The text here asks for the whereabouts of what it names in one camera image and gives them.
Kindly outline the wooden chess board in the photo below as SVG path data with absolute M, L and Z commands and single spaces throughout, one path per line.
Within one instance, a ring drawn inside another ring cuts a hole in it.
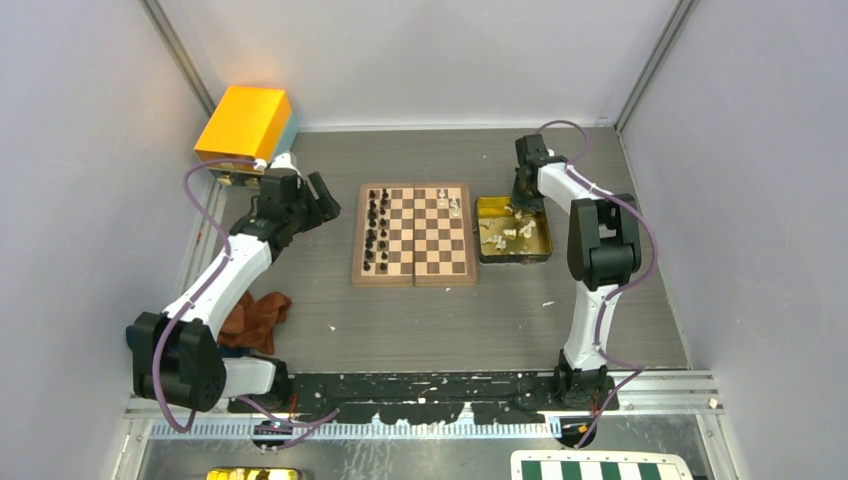
M 438 207 L 445 190 L 447 208 Z M 452 218 L 457 197 L 460 218 Z M 367 183 L 360 187 L 351 283 L 445 287 L 477 283 L 472 202 L 464 182 Z

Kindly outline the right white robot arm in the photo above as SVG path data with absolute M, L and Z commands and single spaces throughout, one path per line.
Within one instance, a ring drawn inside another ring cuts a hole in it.
M 621 288 L 641 267 L 635 200 L 598 187 L 553 154 L 540 134 L 520 137 L 515 150 L 512 207 L 536 212 L 550 200 L 569 220 L 567 266 L 577 290 L 551 390 L 555 403 L 577 411 L 606 392 L 610 321 Z

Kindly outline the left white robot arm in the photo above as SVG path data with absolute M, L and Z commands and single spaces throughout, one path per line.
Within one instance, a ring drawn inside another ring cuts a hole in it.
M 175 301 L 141 313 L 128 329 L 134 393 L 157 402 L 166 418 L 174 407 L 207 412 L 240 396 L 277 413 L 292 397 L 283 362 L 224 358 L 217 337 L 240 297 L 294 236 L 337 218 L 341 207 L 321 174 L 302 174 L 289 153 L 246 164 L 260 173 L 252 210 L 228 230 L 212 221 L 222 240 L 213 263 Z

